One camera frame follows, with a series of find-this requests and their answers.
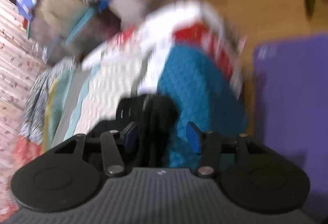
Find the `black pants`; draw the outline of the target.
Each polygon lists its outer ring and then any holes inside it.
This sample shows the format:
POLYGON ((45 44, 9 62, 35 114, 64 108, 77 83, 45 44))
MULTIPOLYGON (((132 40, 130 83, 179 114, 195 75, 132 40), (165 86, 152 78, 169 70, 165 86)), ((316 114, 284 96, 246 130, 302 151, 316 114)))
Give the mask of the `black pants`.
POLYGON ((179 111, 166 95, 144 94, 122 98, 115 118, 101 121, 133 121, 138 127, 138 151, 129 166, 164 167, 171 132, 179 111))

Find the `teal checkered blanket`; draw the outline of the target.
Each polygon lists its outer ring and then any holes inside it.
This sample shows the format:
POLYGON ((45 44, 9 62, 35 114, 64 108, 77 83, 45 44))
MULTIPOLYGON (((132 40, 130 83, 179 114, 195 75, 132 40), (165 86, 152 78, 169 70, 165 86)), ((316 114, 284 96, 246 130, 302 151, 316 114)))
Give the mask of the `teal checkered blanket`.
POLYGON ((200 51, 186 45, 172 48, 157 85, 158 93, 168 95, 179 112, 163 158, 165 167, 194 169, 200 156, 186 137, 193 122, 202 131, 236 137, 246 132, 245 109, 215 64, 200 51))

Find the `white teal patterned bedsheet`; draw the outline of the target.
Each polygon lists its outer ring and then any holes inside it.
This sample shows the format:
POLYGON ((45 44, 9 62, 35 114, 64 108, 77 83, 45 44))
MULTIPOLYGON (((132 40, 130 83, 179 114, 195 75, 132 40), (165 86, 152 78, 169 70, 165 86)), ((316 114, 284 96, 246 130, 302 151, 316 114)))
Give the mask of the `white teal patterned bedsheet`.
POLYGON ((97 65, 87 75, 82 86, 73 92, 73 111, 65 117, 66 102, 73 87, 73 72, 57 78, 48 97, 43 128, 42 150, 47 151, 75 134, 87 134, 101 120, 116 113, 123 96, 136 96, 146 76, 148 59, 111 61, 97 65))

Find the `red floral patchwork quilt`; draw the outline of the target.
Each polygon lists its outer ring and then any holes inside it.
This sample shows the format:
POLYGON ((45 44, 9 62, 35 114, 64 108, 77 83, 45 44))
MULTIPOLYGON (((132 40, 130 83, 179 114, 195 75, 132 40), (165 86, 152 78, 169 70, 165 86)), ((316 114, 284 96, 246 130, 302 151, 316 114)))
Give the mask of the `red floral patchwork quilt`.
MULTIPOLYGON (((57 77, 61 76, 61 74, 66 71, 75 70, 76 67, 77 63, 73 57, 64 57, 53 67, 48 67, 42 70, 36 78, 30 89, 22 113, 22 124, 12 151, 15 170, 17 167, 24 165, 41 153, 44 111, 48 100, 49 90, 53 81, 57 77)), ((10 187, 9 194, 10 198, 8 204, 3 210, 1 210, 1 221, 6 220, 17 209, 17 206, 11 197, 10 187)))

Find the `purple mat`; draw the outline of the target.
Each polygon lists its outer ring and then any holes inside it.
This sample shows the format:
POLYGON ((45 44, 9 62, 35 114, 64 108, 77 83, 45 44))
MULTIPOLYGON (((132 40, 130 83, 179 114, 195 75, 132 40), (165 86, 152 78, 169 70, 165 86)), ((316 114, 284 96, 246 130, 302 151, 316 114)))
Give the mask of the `purple mat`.
POLYGON ((254 136, 310 179, 303 210, 327 220, 327 34, 254 50, 254 136))

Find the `white red floral blanket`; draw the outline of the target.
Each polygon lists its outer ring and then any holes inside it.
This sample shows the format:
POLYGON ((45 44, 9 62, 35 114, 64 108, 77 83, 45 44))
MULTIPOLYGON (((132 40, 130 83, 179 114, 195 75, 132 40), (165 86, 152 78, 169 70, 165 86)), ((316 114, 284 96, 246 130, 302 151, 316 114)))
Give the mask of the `white red floral blanket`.
POLYGON ((151 88, 151 81, 160 74, 159 66, 163 65, 171 48, 183 44, 211 59, 239 97, 242 92, 239 55, 245 41, 246 38, 207 2, 180 0, 150 13, 143 21, 124 28, 100 44, 84 58, 82 69, 89 70, 122 51, 136 48, 151 55, 148 64, 154 72, 143 84, 143 88, 151 88))

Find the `beige leaf print curtain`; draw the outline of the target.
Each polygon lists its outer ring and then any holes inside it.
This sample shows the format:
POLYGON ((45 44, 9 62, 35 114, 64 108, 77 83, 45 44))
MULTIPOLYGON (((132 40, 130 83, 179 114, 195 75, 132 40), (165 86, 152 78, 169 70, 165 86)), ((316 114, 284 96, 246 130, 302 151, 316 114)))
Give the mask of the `beige leaf print curtain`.
POLYGON ((1 210, 10 198, 13 147, 31 87, 46 65, 32 53, 23 17, 9 0, 1 0, 1 210))

